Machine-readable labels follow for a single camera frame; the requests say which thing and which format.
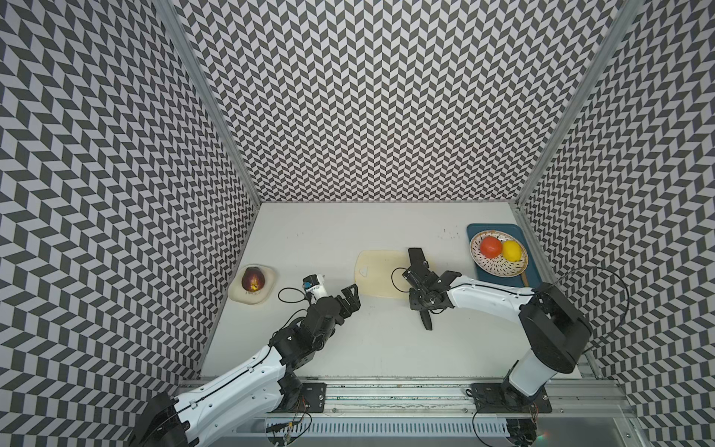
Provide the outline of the cream plastic cutting board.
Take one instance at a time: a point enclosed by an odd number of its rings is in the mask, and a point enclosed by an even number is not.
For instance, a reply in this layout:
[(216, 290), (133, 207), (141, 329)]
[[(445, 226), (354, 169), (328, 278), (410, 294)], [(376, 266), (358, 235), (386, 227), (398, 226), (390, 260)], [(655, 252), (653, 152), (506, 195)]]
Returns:
[(361, 296), (406, 299), (409, 283), (402, 277), (410, 265), (407, 251), (370, 250), (357, 256), (354, 282)]

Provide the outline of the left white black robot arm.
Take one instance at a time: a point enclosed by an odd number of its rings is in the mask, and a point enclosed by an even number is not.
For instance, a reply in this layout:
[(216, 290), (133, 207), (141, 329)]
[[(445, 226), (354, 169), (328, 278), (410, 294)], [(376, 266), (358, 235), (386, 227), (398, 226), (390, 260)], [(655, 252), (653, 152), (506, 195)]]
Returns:
[(130, 446), (210, 446), (231, 429), (277, 409), (298, 406), (303, 387), (294, 371), (312, 361), (335, 327), (358, 312), (359, 287), (337, 296), (308, 290), (305, 316), (276, 331), (266, 346), (231, 371), (177, 397), (162, 392), (147, 402), (128, 437)]

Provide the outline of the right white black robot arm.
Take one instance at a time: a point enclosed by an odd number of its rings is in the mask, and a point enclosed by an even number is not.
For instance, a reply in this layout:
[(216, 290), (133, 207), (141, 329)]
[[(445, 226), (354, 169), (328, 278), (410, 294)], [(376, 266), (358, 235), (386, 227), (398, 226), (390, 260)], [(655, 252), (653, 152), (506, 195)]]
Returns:
[(592, 336), (587, 317), (551, 283), (517, 288), (454, 271), (439, 276), (425, 263), (412, 264), (402, 277), (409, 284), (411, 309), (425, 317), (444, 309), (468, 309), (521, 326), (530, 347), (502, 383), (509, 406), (533, 400), (555, 375), (571, 374)]

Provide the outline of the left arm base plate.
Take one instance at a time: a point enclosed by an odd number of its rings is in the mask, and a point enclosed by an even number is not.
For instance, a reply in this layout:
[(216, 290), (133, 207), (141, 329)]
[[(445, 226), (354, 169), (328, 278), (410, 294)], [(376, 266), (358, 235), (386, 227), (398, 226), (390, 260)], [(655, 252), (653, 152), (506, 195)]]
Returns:
[(323, 413), (327, 384), (322, 382), (301, 383), (283, 391), (283, 399), (275, 413)]

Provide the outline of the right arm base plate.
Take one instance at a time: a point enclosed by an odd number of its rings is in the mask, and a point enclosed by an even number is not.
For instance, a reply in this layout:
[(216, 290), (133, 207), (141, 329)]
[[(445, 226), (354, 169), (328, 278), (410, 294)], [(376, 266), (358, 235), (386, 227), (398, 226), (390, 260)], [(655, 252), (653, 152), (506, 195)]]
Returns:
[(507, 383), (473, 383), (465, 391), (481, 413), (543, 413), (553, 412), (545, 387), (534, 396), (525, 396)]

